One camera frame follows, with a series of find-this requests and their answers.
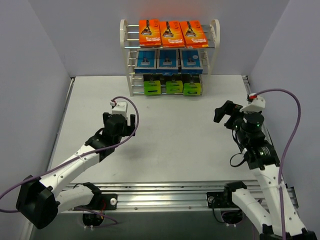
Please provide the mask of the grey Harry's box blue razor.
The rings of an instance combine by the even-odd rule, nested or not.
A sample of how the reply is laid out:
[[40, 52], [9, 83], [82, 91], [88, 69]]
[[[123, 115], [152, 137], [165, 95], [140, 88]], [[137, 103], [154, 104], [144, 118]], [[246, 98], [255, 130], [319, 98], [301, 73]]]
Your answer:
[[203, 64], [198, 49], [180, 49], [181, 73], [190, 75], [201, 75]]

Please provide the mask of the black green Gillette Labs carton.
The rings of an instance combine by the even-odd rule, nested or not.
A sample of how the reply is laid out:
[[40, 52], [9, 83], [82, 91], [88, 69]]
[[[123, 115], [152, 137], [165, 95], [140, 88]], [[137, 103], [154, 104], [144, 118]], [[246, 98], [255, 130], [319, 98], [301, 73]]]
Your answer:
[[183, 81], [180, 74], [167, 75], [164, 80], [167, 94], [180, 94], [183, 92]]

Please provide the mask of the Harry's blade cartridge pack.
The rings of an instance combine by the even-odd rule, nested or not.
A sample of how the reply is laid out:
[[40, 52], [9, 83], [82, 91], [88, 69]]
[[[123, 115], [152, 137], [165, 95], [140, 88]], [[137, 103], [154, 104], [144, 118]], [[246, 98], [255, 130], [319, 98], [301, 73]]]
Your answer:
[[177, 49], [158, 49], [156, 73], [175, 75], [179, 73], [179, 51]]

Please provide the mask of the orange Gillette Fusion5 razor box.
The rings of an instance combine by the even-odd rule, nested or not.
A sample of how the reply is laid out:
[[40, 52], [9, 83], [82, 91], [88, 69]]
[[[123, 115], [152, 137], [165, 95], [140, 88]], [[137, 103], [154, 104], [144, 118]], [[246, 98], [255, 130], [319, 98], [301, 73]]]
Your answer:
[[198, 20], [180, 21], [179, 25], [183, 33], [185, 46], [188, 49], [207, 48], [209, 46], [205, 32]]

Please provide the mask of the small orange Gillette razor box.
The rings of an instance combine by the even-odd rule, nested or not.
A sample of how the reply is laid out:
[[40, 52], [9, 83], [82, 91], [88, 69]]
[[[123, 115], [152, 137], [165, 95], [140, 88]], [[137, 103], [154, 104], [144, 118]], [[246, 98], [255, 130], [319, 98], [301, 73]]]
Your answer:
[[162, 45], [160, 21], [158, 19], [142, 19], [139, 21], [139, 45], [141, 47]]

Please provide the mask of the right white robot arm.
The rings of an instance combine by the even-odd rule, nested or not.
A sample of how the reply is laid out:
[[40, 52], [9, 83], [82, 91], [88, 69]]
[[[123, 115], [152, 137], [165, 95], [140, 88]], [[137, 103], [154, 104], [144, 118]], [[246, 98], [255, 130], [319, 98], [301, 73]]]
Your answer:
[[262, 131], [262, 112], [244, 112], [242, 108], [228, 100], [215, 109], [213, 121], [219, 123], [225, 115], [229, 116], [224, 126], [232, 131], [244, 162], [261, 188], [267, 208], [251, 195], [243, 181], [225, 184], [223, 203], [242, 210], [261, 240], [315, 240], [315, 232], [301, 221], [279, 177], [280, 160]]

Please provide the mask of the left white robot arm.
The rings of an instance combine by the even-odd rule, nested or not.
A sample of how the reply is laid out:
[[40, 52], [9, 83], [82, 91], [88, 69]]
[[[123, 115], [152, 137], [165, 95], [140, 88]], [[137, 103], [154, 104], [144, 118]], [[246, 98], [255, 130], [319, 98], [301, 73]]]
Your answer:
[[122, 138], [135, 135], [139, 114], [127, 119], [121, 114], [103, 113], [104, 127], [91, 136], [70, 158], [43, 176], [28, 176], [20, 187], [16, 209], [37, 229], [47, 227], [64, 211], [77, 207], [98, 209], [103, 204], [101, 190], [85, 182], [70, 190], [65, 187], [80, 174], [100, 163], [123, 144]]

